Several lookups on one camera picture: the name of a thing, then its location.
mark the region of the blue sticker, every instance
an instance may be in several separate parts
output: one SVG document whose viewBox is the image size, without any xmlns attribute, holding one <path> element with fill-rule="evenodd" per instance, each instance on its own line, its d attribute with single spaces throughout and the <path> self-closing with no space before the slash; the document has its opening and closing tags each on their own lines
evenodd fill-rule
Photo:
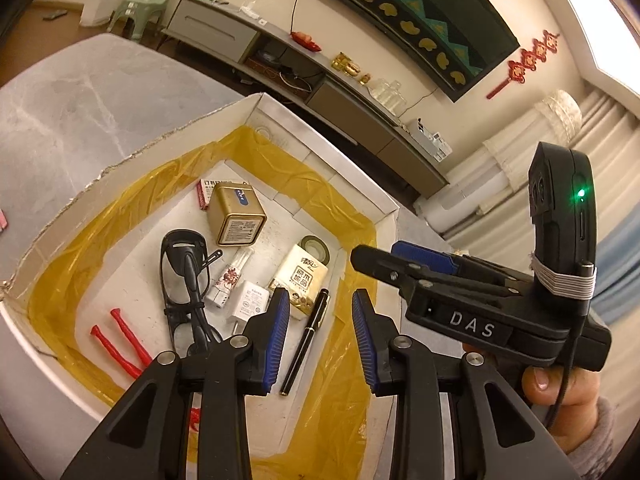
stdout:
<svg viewBox="0 0 640 480">
<path fill-rule="evenodd" d="M 246 199 L 246 195 L 242 189 L 235 189 L 236 196 L 238 197 L 238 202 L 242 205 L 249 205 L 249 201 Z"/>
</svg>

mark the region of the television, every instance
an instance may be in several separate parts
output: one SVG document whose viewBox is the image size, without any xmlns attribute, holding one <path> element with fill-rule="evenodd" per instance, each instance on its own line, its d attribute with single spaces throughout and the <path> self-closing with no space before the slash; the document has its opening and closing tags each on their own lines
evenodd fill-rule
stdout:
<svg viewBox="0 0 640 480">
<path fill-rule="evenodd" d="M 395 41 L 457 101 L 518 40 L 489 0 L 341 0 Z"/>
</svg>

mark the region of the gray fuzzy sleeve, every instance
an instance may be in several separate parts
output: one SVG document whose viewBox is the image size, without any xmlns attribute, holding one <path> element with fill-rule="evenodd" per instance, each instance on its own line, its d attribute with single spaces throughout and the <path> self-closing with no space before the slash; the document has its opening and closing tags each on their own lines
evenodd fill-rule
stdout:
<svg viewBox="0 0 640 480">
<path fill-rule="evenodd" d="M 589 439 L 568 457 L 583 480 L 598 480 L 609 467 L 613 451 L 613 415 L 611 403 L 598 399 L 598 425 Z"/>
</svg>

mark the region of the pen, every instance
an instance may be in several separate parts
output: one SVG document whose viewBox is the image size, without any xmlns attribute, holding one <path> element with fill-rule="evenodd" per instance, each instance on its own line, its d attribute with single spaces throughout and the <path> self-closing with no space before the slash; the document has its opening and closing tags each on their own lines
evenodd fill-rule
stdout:
<svg viewBox="0 0 640 480">
<path fill-rule="evenodd" d="M 316 302 L 314 303 L 314 309 L 311 312 L 311 316 L 309 316 L 309 319 L 306 322 L 305 330 L 302 333 L 300 343 L 298 343 L 298 348 L 293 356 L 293 361 L 291 361 L 291 364 L 289 365 L 287 376 L 284 378 L 284 382 L 280 387 L 280 394 L 282 396 L 289 395 L 289 392 L 291 391 L 291 387 L 296 380 L 298 371 L 302 366 L 302 361 L 305 359 L 306 351 L 309 350 L 309 346 L 311 345 L 311 340 L 314 338 L 316 330 L 318 330 L 322 324 L 328 303 L 329 291 L 325 288 L 321 288 L 320 292 L 318 292 L 318 296 L 316 297 Z"/>
</svg>

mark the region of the green tape roll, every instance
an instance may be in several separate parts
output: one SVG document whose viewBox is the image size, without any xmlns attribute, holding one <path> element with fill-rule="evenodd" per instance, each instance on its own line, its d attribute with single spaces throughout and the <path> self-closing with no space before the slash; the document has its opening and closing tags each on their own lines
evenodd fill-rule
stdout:
<svg viewBox="0 0 640 480">
<path fill-rule="evenodd" d="M 329 247 L 317 236 L 305 236 L 298 245 L 323 265 L 329 264 Z"/>
</svg>

